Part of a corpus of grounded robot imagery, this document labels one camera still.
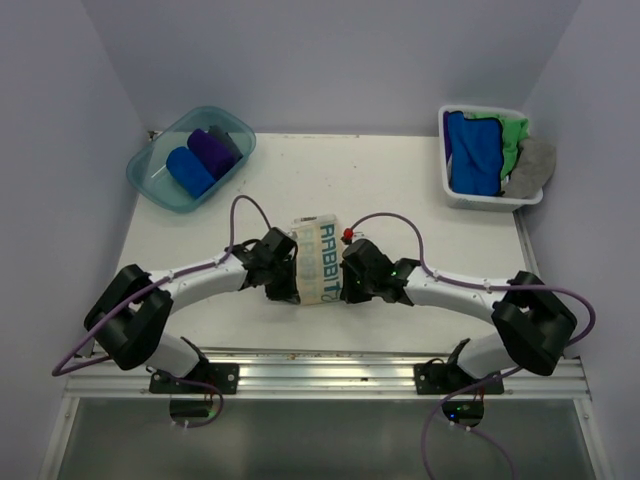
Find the patterned white cloth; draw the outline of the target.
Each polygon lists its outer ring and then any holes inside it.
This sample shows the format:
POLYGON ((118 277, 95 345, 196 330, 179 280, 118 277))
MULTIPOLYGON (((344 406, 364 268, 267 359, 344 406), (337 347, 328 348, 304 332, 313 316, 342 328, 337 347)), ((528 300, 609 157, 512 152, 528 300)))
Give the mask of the patterned white cloth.
POLYGON ((341 230, 334 214, 297 218, 292 223, 297 243, 295 283, 301 305, 341 300, 343 287, 341 230))

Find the blue towel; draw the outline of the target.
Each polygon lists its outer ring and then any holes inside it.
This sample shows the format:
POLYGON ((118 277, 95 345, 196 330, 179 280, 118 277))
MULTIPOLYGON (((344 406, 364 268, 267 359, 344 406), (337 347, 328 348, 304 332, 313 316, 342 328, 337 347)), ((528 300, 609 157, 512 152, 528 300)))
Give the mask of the blue towel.
POLYGON ((193 198, 201 197, 214 184, 213 176, 187 147, 170 152, 166 168, 174 180, 193 198))

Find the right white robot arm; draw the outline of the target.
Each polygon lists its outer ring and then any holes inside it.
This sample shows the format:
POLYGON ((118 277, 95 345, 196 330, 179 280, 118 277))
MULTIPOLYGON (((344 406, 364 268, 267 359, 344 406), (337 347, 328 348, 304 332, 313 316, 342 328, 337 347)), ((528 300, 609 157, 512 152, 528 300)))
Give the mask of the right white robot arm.
POLYGON ((505 369, 549 376, 577 326, 575 315, 530 272, 486 280, 480 289, 472 289, 465 280, 447 282, 427 274, 417 260, 393 262, 368 239, 344 250, 341 267, 341 298, 347 304, 380 298, 390 304, 450 310, 494 326, 490 335, 462 340, 446 360, 417 368, 435 393, 468 392, 505 369))

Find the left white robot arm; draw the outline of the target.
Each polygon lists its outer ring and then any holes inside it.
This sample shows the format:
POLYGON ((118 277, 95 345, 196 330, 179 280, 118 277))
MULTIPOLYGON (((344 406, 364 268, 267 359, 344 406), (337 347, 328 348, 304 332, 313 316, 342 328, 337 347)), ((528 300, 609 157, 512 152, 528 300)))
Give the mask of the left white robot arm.
POLYGON ((295 240, 273 227, 259 240, 226 249, 201 264, 147 272, 122 268, 84 320, 87 331, 121 369, 149 367, 171 376, 185 392, 213 380, 213 367, 193 342, 165 332, 169 317, 210 297, 263 287, 293 296, 295 240))

